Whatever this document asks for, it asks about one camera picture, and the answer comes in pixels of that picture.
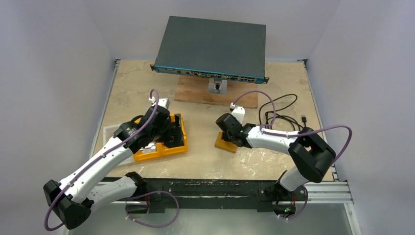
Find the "cable clip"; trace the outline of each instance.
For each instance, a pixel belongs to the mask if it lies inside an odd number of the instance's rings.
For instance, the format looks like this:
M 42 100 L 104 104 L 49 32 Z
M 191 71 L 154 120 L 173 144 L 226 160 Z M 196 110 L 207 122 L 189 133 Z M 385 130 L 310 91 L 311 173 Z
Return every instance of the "cable clip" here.
M 156 98 L 155 98 L 154 96 L 152 96 L 152 97 L 148 98 L 148 101 L 149 101 L 151 104 L 154 104 L 154 103 L 156 103 Z
M 231 111 L 233 111 L 235 109 L 236 105 L 234 103 L 231 103 L 231 105 L 229 106 L 229 109 Z

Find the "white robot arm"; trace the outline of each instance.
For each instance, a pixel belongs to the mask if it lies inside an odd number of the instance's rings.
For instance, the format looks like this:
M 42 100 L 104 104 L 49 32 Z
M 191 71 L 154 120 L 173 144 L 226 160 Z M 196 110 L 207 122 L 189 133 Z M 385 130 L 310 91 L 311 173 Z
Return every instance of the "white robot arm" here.
M 336 154 L 333 149 L 317 134 L 302 138 L 289 138 L 299 132 L 267 130 L 262 132 L 260 126 L 247 123 L 242 126 L 245 109 L 231 105 L 232 113 L 223 114 L 216 124 L 224 132 L 225 141 L 238 147 L 266 148 L 290 155 L 296 166 L 280 177 L 277 184 L 287 191 L 294 191 L 311 181 L 319 183 L 329 169 Z M 300 133 L 311 132 L 305 127 Z
M 157 106 L 154 98 L 150 102 L 152 106 L 138 124 L 133 120 L 121 124 L 104 147 L 83 166 L 59 182 L 50 180 L 44 185 L 47 203 L 51 206 L 55 201 L 53 211 L 68 229 L 78 227 L 103 205 L 143 193 L 145 181 L 135 172 L 104 186 L 97 184 L 118 164 L 167 133 L 171 125 L 169 100 L 160 99 Z M 123 141 L 126 143 L 116 148 Z

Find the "white wall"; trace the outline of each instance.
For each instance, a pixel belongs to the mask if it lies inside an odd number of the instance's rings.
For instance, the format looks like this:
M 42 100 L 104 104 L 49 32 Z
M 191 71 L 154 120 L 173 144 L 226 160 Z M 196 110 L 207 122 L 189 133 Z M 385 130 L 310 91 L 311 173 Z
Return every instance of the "white wall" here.
M 414 234 L 415 4 L 343 0 L 308 61 L 324 126 L 349 124 L 336 164 L 366 235 Z M 346 133 L 329 132 L 337 149 Z
M 88 159 L 113 63 L 81 0 L 0 1 L 0 234 L 46 234 L 43 185 Z
M 340 0 L 84 0 L 111 55 L 155 59 L 168 17 L 267 25 L 268 60 L 306 59 Z

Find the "metal stand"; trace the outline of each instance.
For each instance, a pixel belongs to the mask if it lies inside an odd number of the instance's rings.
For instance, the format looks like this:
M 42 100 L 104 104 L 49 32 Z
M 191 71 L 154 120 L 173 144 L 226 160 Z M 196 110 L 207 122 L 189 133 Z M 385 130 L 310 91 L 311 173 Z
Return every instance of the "metal stand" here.
M 210 94 L 226 94 L 227 86 L 227 80 L 209 78 L 208 91 Z

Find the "beige speckled tabletop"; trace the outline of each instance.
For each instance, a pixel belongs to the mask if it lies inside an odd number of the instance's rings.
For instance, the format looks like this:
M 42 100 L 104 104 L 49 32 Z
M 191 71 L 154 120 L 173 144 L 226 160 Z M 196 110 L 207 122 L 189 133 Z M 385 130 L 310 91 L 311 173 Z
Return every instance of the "beige speckled tabletop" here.
M 98 136 L 95 152 L 103 145 L 103 127 L 121 124 L 136 115 L 144 114 L 148 107 L 148 94 L 152 88 L 159 90 L 160 97 L 170 99 L 170 112 L 181 113 L 187 134 L 189 151 L 180 155 L 140 163 L 120 165 L 109 176 L 123 176 L 136 171 L 143 177 L 164 178 L 203 178 L 203 179 L 278 179 L 280 174 L 294 166 L 290 156 L 268 149 L 238 148 L 230 153 L 214 147 L 219 128 L 215 121 L 228 112 L 225 106 L 178 102 L 174 100 L 178 75 L 151 71 L 154 61 L 122 60 L 111 91 L 108 106 Z M 265 75 L 270 77 L 268 84 L 259 85 L 259 90 L 277 98 L 295 93 L 297 102 L 281 115 L 289 115 L 301 120 L 307 116 L 307 126 L 319 129 L 316 109 L 302 63 L 267 62 Z M 292 97 L 276 102 L 276 108 L 283 107 Z M 267 102 L 258 95 L 258 106 Z M 271 110 L 271 105 L 264 110 Z M 246 109 L 244 123 L 258 123 L 258 109 Z M 292 127 L 283 120 L 277 120 L 274 129 L 291 131 Z M 324 178 L 332 181 L 331 172 Z

